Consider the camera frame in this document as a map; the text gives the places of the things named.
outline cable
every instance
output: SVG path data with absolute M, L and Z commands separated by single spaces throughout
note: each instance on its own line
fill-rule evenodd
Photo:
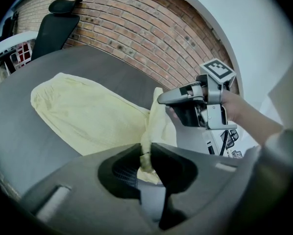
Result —
M 228 82 L 225 83 L 224 86 L 225 86 L 226 90 L 228 90 L 228 91 L 230 90 Z M 222 145 L 221 150 L 220 150 L 220 156 L 222 156 L 224 154 L 225 148 L 227 146 L 228 133 L 229 133 L 229 131 L 225 130 L 224 141 L 223 141 L 223 145 Z
M 224 154 L 224 151 L 225 151 L 225 148 L 226 148 L 226 145 L 227 145 L 227 141 L 228 141 L 228 133 L 229 133 L 229 131 L 225 130 L 225 136 L 224 136 L 223 145 L 222 145 L 221 150 L 220 150 L 220 156 L 222 156 Z

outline white wall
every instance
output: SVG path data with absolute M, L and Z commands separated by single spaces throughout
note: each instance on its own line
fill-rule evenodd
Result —
M 274 0 L 186 1 L 223 42 L 237 72 L 241 96 L 281 123 L 278 107 L 283 104 L 272 102 L 268 94 L 293 64 L 293 29 L 279 6 Z M 239 134 L 236 150 L 244 152 L 256 145 L 241 128 Z

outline red and white object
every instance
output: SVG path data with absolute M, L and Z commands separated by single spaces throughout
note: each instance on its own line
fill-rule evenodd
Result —
M 17 57 L 17 64 L 14 64 L 15 70 L 19 69 L 20 67 L 25 66 L 27 63 L 31 61 L 32 49 L 29 42 L 23 42 L 16 46 L 16 52 L 10 56 L 10 60 L 12 60 L 12 56 L 16 55 Z

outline human arm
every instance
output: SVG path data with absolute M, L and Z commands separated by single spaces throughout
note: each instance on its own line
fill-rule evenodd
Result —
M 226 109 L 228 120 L 235 122 L 246 130 L 259 145 L 275 133 L 282 131 L 283 126 L 263 115 L 240 96 L 224 90 L 222 104 Z

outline black office chair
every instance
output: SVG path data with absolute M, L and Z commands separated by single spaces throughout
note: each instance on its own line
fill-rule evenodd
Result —
M 78 15 L 71 14 L 73 8 L 79 2 L 82 2 L 82 0 L 55 0 L 49 5 L 51 14 L 46 15 L 42 20 L 31 60 L 60 50 L 64 46 L 80 20 Z
M 13 16 L 7 18 L 3 25 L 3 30 L 0 36 L 0 42 L 5 40 L 6 38 L 11 37 L 14 33 L 14 26 L 18 18 L 18 12 L 15 12 Z
M 6 38 L 11 37 L 14 34 L 13 30 L 14 30 L 14 26 L 17 21 L 17 18 L 18 18 L 18 12 L 15 12 L 13 16 L 5 20 L 3 25 L 3 30 L 0 36 L 0 42 L 5 40 Z M 15 71 L 15 68 L 13 66 L 13 63 L 10 60 L 10 55 L 15 52 L 16 52 L 15 49 L 11 49 L 11 50 L 6 50 L 3 53 L 0 53 L 0 65 L 4 61 L 11 73 Z

